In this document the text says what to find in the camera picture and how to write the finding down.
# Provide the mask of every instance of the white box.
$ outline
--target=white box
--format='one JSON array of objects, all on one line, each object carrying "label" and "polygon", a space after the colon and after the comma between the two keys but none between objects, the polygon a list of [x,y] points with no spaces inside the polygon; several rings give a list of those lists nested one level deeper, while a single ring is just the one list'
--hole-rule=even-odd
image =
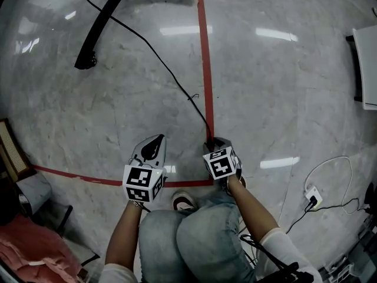
[{"label": "white box", "polygon": [[126,165],[123,189],[128,200],[152,202],[164,186],[164,169]]},{"label": "white box", "polygon": [[232,147],[203,155],[207,170],[213,179],[227,177],[236,173],[238,158]]}]

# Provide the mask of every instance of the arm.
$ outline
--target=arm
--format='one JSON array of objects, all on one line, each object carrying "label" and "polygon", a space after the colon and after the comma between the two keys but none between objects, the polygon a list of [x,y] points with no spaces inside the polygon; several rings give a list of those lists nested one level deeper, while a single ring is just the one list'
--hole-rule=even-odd
[{"label": "arm", "polygon": [[278,228],[275,219],[268,210],[239,182],[236,175],[229,176],[231,191],[241,216],[253,239],[260,242],[274,228]]},{"label": "arm", "polygon": [[119,264],[133,271],[141,212],[141,207],[128,201],[108,244],[105,264]]}]

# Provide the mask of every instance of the person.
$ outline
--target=person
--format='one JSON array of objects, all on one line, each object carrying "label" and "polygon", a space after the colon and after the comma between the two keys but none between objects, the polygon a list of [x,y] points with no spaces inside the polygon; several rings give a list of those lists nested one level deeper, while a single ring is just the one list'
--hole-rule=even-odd
[{"label": "person", "polygon": [[279,228],[273,216],[236,175],[227,193],[197,202],[185,192],[173,196],[174,210],[154,210],[139,225],[142,208],[128,202],[108,245],[100,283],[136,283],[134,258],[139,238],[142,282],[255,282],[278,268],[257,251],[252,268],[239,239],[239,217],[253,237],[286,265],[322,279]]}]

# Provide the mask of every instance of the power outlet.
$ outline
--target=power outlet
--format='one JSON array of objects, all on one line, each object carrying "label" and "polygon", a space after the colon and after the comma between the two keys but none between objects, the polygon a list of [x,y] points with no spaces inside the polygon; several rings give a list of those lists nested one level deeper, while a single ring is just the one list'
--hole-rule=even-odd
[{"label": "power outlet", "polygon": [[306,194],[305,194],[305,197],[308,199],[308,201],[310,201],[310,198],[312,198],[312,196],[314,196],[316,199],[317,199],[317,204],[314,206],[314,208],[318,208],[320,203],[322,202],[322,197],[320,196],[317,188],[315,186],[313,186]]}]

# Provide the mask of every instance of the white sleeve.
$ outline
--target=white sleeve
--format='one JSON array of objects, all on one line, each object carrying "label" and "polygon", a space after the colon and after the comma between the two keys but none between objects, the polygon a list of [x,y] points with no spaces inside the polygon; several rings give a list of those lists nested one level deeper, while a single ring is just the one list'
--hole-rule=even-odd
[{"label": "white sleeve", "polygon": [[[275,228],[268,232],[260,241],[260,244],[277,259],[287,265],[298,262],[299,271],[313,275],[314,283],[322,283],[322,278],[318,271],[298,251],[287,234],[280,228]],[[255,276],[258,280],[279,270],[263,252],[257,251],[257,260],[258,263],[255,267]]]},{"label": "white sleeve", "polygon": [[99,283],[137,283],[133,272],[118,264],[106,264]]}]

